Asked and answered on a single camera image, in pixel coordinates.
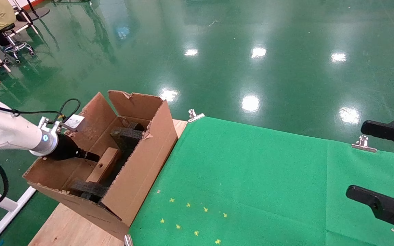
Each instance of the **cardboard box flap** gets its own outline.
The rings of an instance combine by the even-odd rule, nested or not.
[[[68,208],[74,210],[90,222],[122,240],[129,230],[129,226],[122,223],[115,215],[92,201],[78,196],[67,194],[58,190],[44,187],[40,184],[29,183],[33,188],[43,194],[60,201]]]
[[[95,143],[104,135],[109,125],[116,121],[116,114],[110,107],[101,93],[97,95],[83,107],[80,115],[84,116],[86,121],[85,127],[79,133],[72,133],[71,138],[77,143],[78,147],[92,151]],[[114,142],[110,138],[109,146],[114,147]],[[94,153],[102,155],[105,148],[109,147],[102,144],[102,149],[94,149]],[[24,173],[23,177],[33,183],[42,183],[52,189],[64,188],[67,181],[71,178],[87,178],[93,170],[94,162],[72,158],[63,161],[54,161],[51,159],[43,160],[38,158],[33,165]]]
[[[118,115],[151,120],[163,100],[160,97],[122,91],[108,91],[109,99]]]
[[[102,203],[113,211],[124,223],[131,224],[144,202],[155,177],[163,167],[177,141],[171,112],[164,101],[152,120],[150,134],[153,137],[141,140],[116,176]]]

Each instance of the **wooden block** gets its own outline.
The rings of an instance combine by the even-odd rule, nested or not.
[[[100,182],[103,178],[107,177],[120,156],[121,152],[119,150],[107,148],[91,175],[86,179],[86,182]]]

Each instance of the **wooden table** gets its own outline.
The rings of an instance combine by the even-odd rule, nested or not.
[[[173,120],[177,136],[187,121]],[[124,242],[59,204],[28,246],[123,246]]]

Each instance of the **chair base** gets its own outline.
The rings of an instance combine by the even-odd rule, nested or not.
[[[9,63],[10,62],[10,58],[14,59],[14,62],[16,64],[19,64],[20,61],[20,56],[18,51],[20,51],[21,49],[27,49],[28,53],[30,54],[30,56],[34,56],[36,55],[36,52],[34,51],[33,47],[31,47],[31,45],[29,45],[26,42],[18,42],[15,45],[11,45],[9,47],[6,47],[3,52],[5,55],[5,59],[4,62],[5,63]]]

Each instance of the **metal clip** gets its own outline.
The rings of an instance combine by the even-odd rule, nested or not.
[[[133,246],[133,241],[130,234],[124,236],[124,246]]]
[[[205,114],[197,115],[194,109],[188,110],[188,113],[189,113],[189,120],[188,120],[189,123],[194,122],[198,119],[201,119],[205,116]]]
[[[360,136],[360,140],[356,141],[355,143],[352,144],[352,148],[356,148],[356,149],[360,149],[360,150],[365,150],[365,151],[376,153],[377,149],[369,147],[367,145],[367,140],[369,140],[369,138],[366,135],[361,135]]]

